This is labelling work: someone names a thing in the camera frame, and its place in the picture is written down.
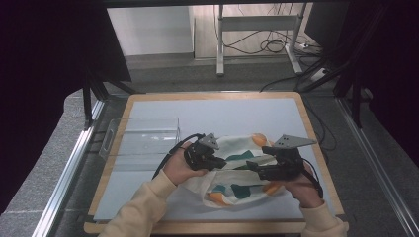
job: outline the metal rail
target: metal rail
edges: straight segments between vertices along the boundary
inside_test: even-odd
[[[381,185],[381,188],[387,197],[391,207],[393,208],[395,214],[397,215],[401,225],[406,231],[407,236],[415,237],[419,236],[419,228],[417,221],[413,217],[409,207],[406,202],[403,200],[403,197],[400,195],[396,187],[391,181],[388,173],[382,167],[379,158],[371,147],[368,139],[364,135],[362,129],[359,129],[354,123],[351,117],[351,109],[346,103],[345,99],[336,99],[337,103],[341,109],[342,114],[344,115],[346,122],[351,128],[352,132],[355,135],[356,140],[358,141],[361,149],[363,150],[368,163],[370,164],[374,175],[376,176],[378,183]]]
[[[61,177],[59,178],[58,183],[55,186],[55,189],[51,195],[51,198],[49,199],[48,204],[46,205],[46,208],[43,211],[41,219],[38,222],[37,228],[35,229],[32,235],[33,237],[43,237],[47,236],[47,234],[49,233],[52,224],[59,212],[61,204],[64,201],[65,195],[71,184],[71,181],[73,180],[74,174],[77,171],[80,160],[82,159],[83,154],[86,150],[87,144],[90,138],[92,137],[93,130],[95,128],[95,125],[97,124],[97,119],[101,114],[104,105],[104,102],[96,102],[92,111],[93,123],[87,130],[83,130],[80,133],[77,143],[70,155],[70,158],[68,159],[67,164],[65,165]]]

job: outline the orange patch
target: orange patch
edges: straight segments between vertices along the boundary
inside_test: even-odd
[[[266,138],[264,134],[254,133],[252,134],[252,140],[256,145],[262,147],[266,145],[266,142],[268,139]]]
[[[229,204],[225,203],[222,199],[222,193],[209,193],[209,198],[211,198],[216,204],[221,206],[229,206]]]
[[[265,192],[267,195],[271,196],[273,195],[280,187],[282,186],[282,184],[278,183],[278,182],[271,182],[268,185],[265,185],[263,187],[263,192]]]

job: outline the clear plastic container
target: clear plastic container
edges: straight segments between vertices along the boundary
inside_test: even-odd
[[[166,154],[180,139],[177,118],[113,119],[99,154],[137,156]]]

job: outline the sweater sleeve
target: sweater sleeve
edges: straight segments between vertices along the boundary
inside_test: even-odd
[[[348,225],[330,213],[326,202],[317,208],[301,208],[305,218],[302,237],[346,237]]]
[[[141,185],[99,236],[149,236],[153,224],[163,217],[166,199],[175,189],[176,186],[160,171],[152,181]]]

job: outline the patterned cloth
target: patterned cloth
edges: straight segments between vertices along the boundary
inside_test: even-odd
[[[258,174],[246,165],[246,161],[259,165],[276,164],[274,157],[262,152],[262,146],[271,146],[265,135],[224,136],[217,143],[219,150],[214,155],[225,159],[227,164],[203,177],[189,179],[182,185],[199,194],[204,205],[221,208],[244,204],[284,190],[281,184],[261,181]]]

